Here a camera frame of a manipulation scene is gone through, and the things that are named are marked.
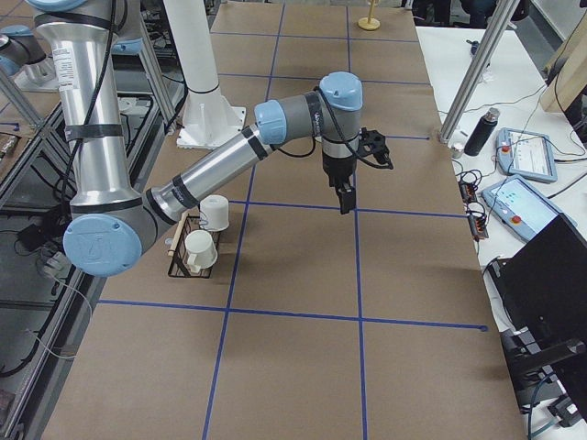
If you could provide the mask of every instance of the light blue joint cap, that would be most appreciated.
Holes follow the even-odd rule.
[[[25,0],[29,5],[45,12],[71,11],[88,0]]]
[[[255,106],[260,141],[265,145],[282,144],[287,135],[287,121],[281,104],[274,99]]]
[[[33,33],[25,25],[12,25],[0,29],[0,34],[7,37],[32,37]]]
[[[0,69],[8,76],[16,75],[20,66],[7,57],[0,57]]]
[[[138,55],[143,49],[143,38],[119,41],[112,47],[115,55]]]
[[[73,220],[63,236],[65,253],[75,267],[96,277],[111,277],[132,268],[142,254],[137,233],[106,214]]]
[[[347,71],[335,71],[320,81],[320,89],[333,107],[356,112],[363,107],[363,87],[360,79]]]

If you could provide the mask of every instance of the label sticker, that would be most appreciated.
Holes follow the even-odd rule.
[[[59,91],[65,92],[80,88],[75,71],[75,59],[73,50],[70,48],[59,48],[53,51],[53,62],[55,63],[55,72],[59,80]]]

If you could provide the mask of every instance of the blue tape line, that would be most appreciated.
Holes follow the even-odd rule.
[[[232,314],[260,314],[266,316],[284,316],[292,318],[310,318],[310,319],[326,319],[330,321],[348,321],[358,322],[360,319],[356,316],[338,316],[335,314],[320,314],[320,313],[298,313],[298,312],[276,312],[273,310],[254,310],[254,309],[235,309],[231,308]]]
[[[9,106],[9,105],[10,105],[10,103],[6,103],[6,104],[4,105],[4,107],[2,107],[2,108],[0,109],[0,115],[2,114],[2,112],[4,112],[4,111],[5,111],[5,110],[8,108],[8,106]]]
[[[345,14],[347,16],[347,59],[349,60],[349,72],[352,72],[352,61],[350,57],[350,28],[349,28],[349,7],[345,6]]]
[[[338,211],[338,206],[323,206],[313,204],[296,204],[296,203],[276,203],[276,202],[243,202],[240,200],[231,200],[232,204],[250,204],[254,206],[271,206],[275,208],[301,208],[301,209],[324,209],[328,211]],[[424,217],[443,217],[443,218],[467,218],[465,214],[444,214],[444,213],[420,213],[417,211],[394,211],[388,209],[376,208],[357,208],[360,213],[375,214],[393,214],[393,215],[422,215]]]
[[[247,201],[250,199],[250,193],[253,186],[253,179],[255,178],[255,168],[253,167],[249,178],[249,190],[247,192]],[[242,224],[240,225],[240,232],[238,235],[237,255],[235,256],[235,265],[232,269],[232,276],[230,278],[230,287],[228,289],[227,307],[222,322],[222,332],[220,333],[220,341],[218,342],[218,351],[216,353],[216,363],[214,366],[214,374],[212,376],[212,384],[210,387],[210,395],[208,396],[208,405],[205,412],[204,429],[202,431],[202,440],[208,437],[208,430],[210,429],[210,419],[212,417],[212,409],[214,406],[214,397],[216,395],[216,384],[218,382],[218,373],[220,371],[220,361],[222,359],[222,352],[224,351],[224,341],[227,335],[228,317],[230,316],[230,304],[232,303],[232,296],[235,291],[237,281],[238,263],[240,261],[240,252],[242,249],[242,242],[245,236],[245,226],[247,225],[247,216],[249,214],[249,204],[245,203],[245,211],[242,217]]]
[[[220,72],[218,75],[220,76],[236,76],[236,77],[245,77],[245,78],[269,78],[277,79],[277,80],[300,80],[300,81],[320,81],[322,78],[314,78],[314,77],[306,77],[306,76],[282,76],[282,75],[273,75],[272,74],[272,67],[271,66],[271,74],[270,75],[258,75],[253,73],[228,73],[228,72]],[[360,80],[362,83],[377,83],[377,84],[395,84],[395,85],[430,85],[429,82],[409,82],[409,81],[379,81],[379,80]]]
[[[430,140],[430,136],[401,136],[401,135],[385,135],[388,139],[410,139],[410,140]]]
[[[393,39],[393,38],[351,38],[357,41],[387,41],[391,43],[419,43],[417,39]]]
[[[255,310],[255,309],[240,309],[240,308],[226,308],[226,307],[215,307],[211,305],[194,305],[194,304],[178,304],[169,302],[143,302],[143,301],[128,301],[128,300],[99,300],[99,304],[106,305],[128,305],[131,307],[154,307],[160,309],[180,309],[180,310],[196,310],[203,312],[218,312],[232,314],[259,314],[267,316],[284,316],[292,318],[309,318],[309,319],[324,319],[328,321],[346,321],[352,323],[374,323],[374,324],[385,324],[385,325],[417,325],[424,327],[439,327],[439,328],[462,328],[481,330],[482,332],[488,331],[487,325],[481,324],[459,324],[459,323],[441,323],[435,321],[414,321],[405,319],[388,319],[388,318],[370,318],[357,316],[344,316],[337,314],[322,314],[322,313],[298,313],[298,312],[280,312],[273,310]]]
[[[387,209],[358,208],[361,213],[376,214],[398,214],[398,215],[422,215],[424,217],[447,217],[447,218],[467,218],[465,214],[443,214],[443,213],[419,213],[417,211],[393,211]]]
[[[357,174],[352,175],[355,188],[358,186]],[[365,338],[363,331],[363,298],[362,298],[362,277],[360,275],[360,237],[359,237],[359,211],[355,209],[355,265],[357,268],[357,310],[359,312],[359,361],[360,361],[360,403],[362,409],[363,440],[369,439],[369,425],[367,418],[367,380],[365,377]]]
[[[459,323],[439,323],[434,321],[412,321],[405,319],[386,319],[386,318],[362,318],[365,323],[390,324],[390,325],[417,325],[421,327],[440,327],[440,328],[463,328],[470,330],[489,331],[487,325],[479,324],[459,324]]]
[[[430,82],[414,82],[414,81],[383,81],[383,80],[361,80],[362,83],[373,83],[373,84],[399,84],[399,85],[429,85]]]
[[[278,34],[282,31],[282,23],[283,23],[283,15],[285,13],[285,5],[282,6],[282,16],[280,17],[279,21],[279,31]],[[275,49],[273,51],[273,60],[271,61],[271,72],[270,75],[273,74],[273,68],[275,66],[275,58],[277,57],[277,45],[279,43],[279,36],[275,40]],[[269,90],[271,88],[271,77],[267,83],[267,92],[265,94],[265,100],[268,99]],[[230,288],[228,290],[228,299],[227,299],[227,311],[224,315],[224,321],[222,323],[222,332],[220,334],[220,341],[218,342],[218,352],[216,354],[216,364],[214,367],[214,375],[212,377],[212,385],[210,387],[210,395],[208,396],[208,405],[206,407],[206,414],[205,414],[205,422],[204,422],[204,429],[202,431],[202,440],[206,440],[208,437],[208,431],[210,429],[210,419],[212,417],[212,410],[214,406],[214,396],[216,395],[216,384],[218,381],[218,372],[220,370],[220,361],[222,359],[222,352],[224,350],[224,341],[227,335],[227,328],[228,328],[228,317],[230,316],[230,305],[232,303],[232,296],[234,294],[235,285],[237,281],[237,273],[238,273],[238,263],[240,261],[240,252],[242,250],[242,242],[245,235],[245,226],[247,225],[247,217],[249,215],[249,202],[250,202],[250,195],[253,189],[253,182],[255,180],[255,167],[252,168],[249,178],[249,189],[247,190],[247,201],[245,203],[245,210],[242,216],[242,224],[240,226],[240,233],[238,236],[238,245],[237,245],[237,255],[235,256],[235,266],[232,270],[232,277],[230,280]]]
[[[338,211],[338,206],[322,206],[312,204],[296,204],[296,203],[272,203],[272,202],[249,202],[249,204],[255,206],[273,206],[279,208],[303,208],[303,209],[326,209],[331,211]]]
[[[241,36],[241,37],[277,37],[278,34],[261,34],[257,32],[228,32],[228,31],[211,31],[210,34],[212,35],[234,35],[234,36]],[[329,37],[329,36],[318,36],[318,35],[292,35],[292,34],[282,34],[282,37],[287,37],[289,39],[349,39],[351,41],[385,41],[389,43],[419,43],[416,39],[395,39],[395,38],[356,38],[351,37],[349,33],[349,28],[347,27],[347,36],[346,37]]]
[[[126,300],[100,300],[100,304],[113,305],[138,305],[142,307],[159,307],[161,309],[186,309],[186,310],[201,310],[205,312],[225,312],[225,307],[213,307],[208,305],[192,305],[192,304],[174,304],[168,302],[143,302],[143,301],[126,301]]]

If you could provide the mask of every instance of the mug handle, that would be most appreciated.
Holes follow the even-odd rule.
[[[195,264],[195,259],[198,257],[198,254],[190,254],[190,256],[187,258],[187,265],[190,267],[190,269],[193,269],[194,273],[199,272],[202,267],[198,266],[197,264]]]

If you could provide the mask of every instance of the white mug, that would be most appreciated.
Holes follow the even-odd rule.
[[[228,227],[228,199],[222,195],[208,195],[200,202],[200,228],[206,231],[224,231]]]
[[[198,229],[193,231],[183,241],[187,250],[187,264],[190,271],[197,273],[202,269],[210,268],[218,259],[218,252],[214,239],[209,232]]]

